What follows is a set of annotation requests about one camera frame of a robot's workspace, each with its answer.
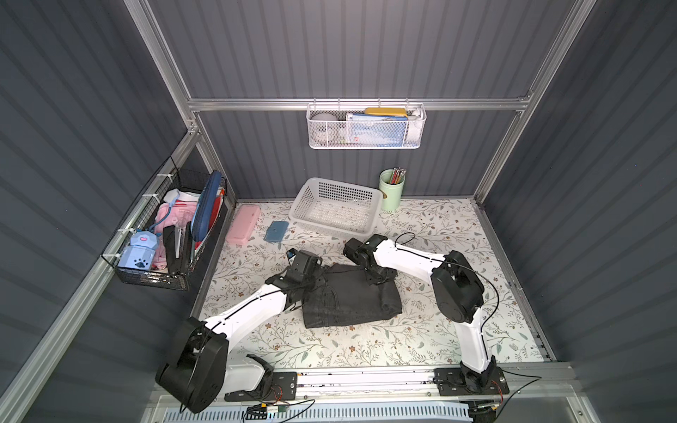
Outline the dark grey long pants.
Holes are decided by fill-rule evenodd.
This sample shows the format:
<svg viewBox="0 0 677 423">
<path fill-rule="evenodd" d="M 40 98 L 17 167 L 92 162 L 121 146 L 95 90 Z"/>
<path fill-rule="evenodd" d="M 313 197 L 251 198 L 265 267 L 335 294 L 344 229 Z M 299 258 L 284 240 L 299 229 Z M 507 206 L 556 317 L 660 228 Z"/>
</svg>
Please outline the dark grey long pants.
<svg viewBox="0 0 677 423">
<path fill-rule="evenodd" d="M 308 329 L 355 326 L 390 320 L 403 311 L 392 278 L 377 278 L 360 266 L 324 267 L 303 294 L 303 322 Z"/>
</svg>

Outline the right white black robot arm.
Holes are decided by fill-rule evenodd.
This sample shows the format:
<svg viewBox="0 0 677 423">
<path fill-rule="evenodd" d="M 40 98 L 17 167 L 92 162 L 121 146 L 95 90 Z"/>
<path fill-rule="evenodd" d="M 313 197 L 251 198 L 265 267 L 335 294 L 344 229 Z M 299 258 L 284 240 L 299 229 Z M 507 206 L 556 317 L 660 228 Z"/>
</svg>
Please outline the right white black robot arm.
<svg viewBox="0 0 677 423">
<path fill-rule="evenodd" d="M 485 287 L 463 254 L 453 250 L 443 255 L 427 253 L 374 234 L 367 241 L 351 239 L 343 254 L 377 278 L 397 272 L 428 282 L 437 308 L 454 322 L 461 350 L 461 369 L 466 377 L 488 378 L 496 367 L 484 339 L 484 324 L 490 318 L 484 306 Z"/>
</svg>

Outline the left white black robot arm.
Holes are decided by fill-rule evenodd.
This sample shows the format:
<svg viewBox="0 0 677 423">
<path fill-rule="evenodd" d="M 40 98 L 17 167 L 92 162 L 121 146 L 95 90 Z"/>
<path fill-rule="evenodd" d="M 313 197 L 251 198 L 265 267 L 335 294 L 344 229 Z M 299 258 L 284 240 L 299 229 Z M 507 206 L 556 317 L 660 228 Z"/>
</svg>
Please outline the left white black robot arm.
<svg viewBox="0 0 677 423">
<path fill-rule="evenodd" d="M 252 331 L 314 287 L 323 259 L 304 250 L 289 250 L 287 258 L 284 271 L 236 306 L 204 321 L 190 317 L 181 323 L 155 381 L 180 402 L 182 412 L 202 412 L 220 393 L 245 392 L 255 400 L 277 393 L 271 364 L 254 354 L 241 360 L 229 356 Z"/>
</svg>

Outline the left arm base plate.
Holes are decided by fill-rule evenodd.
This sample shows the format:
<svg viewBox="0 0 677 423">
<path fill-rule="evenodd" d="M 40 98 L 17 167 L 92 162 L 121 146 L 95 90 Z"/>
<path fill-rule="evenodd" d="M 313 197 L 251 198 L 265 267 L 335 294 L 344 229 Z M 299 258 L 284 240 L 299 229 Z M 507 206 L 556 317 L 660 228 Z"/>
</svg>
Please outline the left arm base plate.
<svg viewBox="0 0 677 423">
<path fill-rule="evenodd" d="M 296 398 L 298 374 L 296 372 L 274 372 L 265 375 L 253 391 L 236 391 L 224 396 L 226 402 L 265 402 L 291 401 Z"/>
</svg>

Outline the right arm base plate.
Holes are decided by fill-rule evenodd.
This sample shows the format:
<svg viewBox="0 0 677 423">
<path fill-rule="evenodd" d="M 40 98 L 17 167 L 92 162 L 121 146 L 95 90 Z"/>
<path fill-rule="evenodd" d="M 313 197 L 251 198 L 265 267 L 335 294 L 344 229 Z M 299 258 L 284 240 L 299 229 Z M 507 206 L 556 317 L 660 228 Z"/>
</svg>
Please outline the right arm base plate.
<svg viewBox="0 0 677 423">
<path fill-rule="evenodd" d="M 433 384 L 442 397 L 507 396 L 511 392 L 500 368 L 481 374 L 461 367 L 436 368 Z"/>
</svg>

